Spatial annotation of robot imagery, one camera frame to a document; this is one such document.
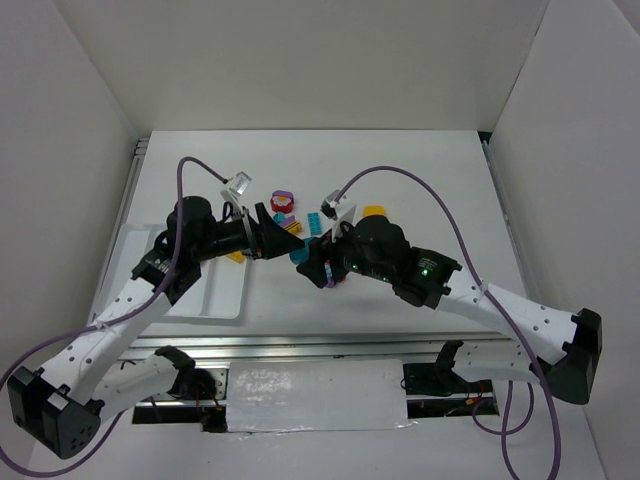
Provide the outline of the teal frog brick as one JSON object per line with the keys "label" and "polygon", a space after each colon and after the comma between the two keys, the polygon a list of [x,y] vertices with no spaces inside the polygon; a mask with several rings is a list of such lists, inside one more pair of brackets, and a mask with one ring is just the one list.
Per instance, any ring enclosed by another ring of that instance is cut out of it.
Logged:
{"label": "teal frog brick", "polygon": [[312,238],[308,237],[304,239],[304,246],[300,249],[294,250],[289,253],[289,259],[294,265],[300,265],[306,262],[310,256],[309,244]]}

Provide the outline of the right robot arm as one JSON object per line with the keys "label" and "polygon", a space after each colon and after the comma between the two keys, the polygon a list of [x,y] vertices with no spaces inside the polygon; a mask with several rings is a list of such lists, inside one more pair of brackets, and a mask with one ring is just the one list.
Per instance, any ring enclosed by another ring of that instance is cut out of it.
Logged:
{"label": "right robot arm", "polygon": [[411,306],[453,313],[516,343],[489,354],[476,343],[449,341],[437,358],[444,374],[466,382],[538,383],[564,402],[589,402],[602,352],[599,314],[557,310],[477,280],[456,260],[411,245],[380,215],[344,222],[339,233],[312,239],[307,259],[296,267],[316,287],[359,274],[390,285]]}

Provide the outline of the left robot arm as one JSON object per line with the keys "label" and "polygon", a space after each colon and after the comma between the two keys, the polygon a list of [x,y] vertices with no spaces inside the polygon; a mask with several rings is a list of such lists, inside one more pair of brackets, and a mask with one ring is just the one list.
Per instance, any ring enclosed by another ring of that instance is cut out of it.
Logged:
{"label": "left robot arm", "polygon": [[67,347],[40,367],[17,363],[2,377],[14,422],[68,460],[88,446],[103,421],[147,397],[184,391],[195,362],[172,346],[118,373],[111,369],[200,280],[204,261],[236,251],[269,260],[303,246],[261,203],[253,214],[242,212],[222,222],[208,200],[179,198],[165,230],[107,308],[89,326],[59,336]]}

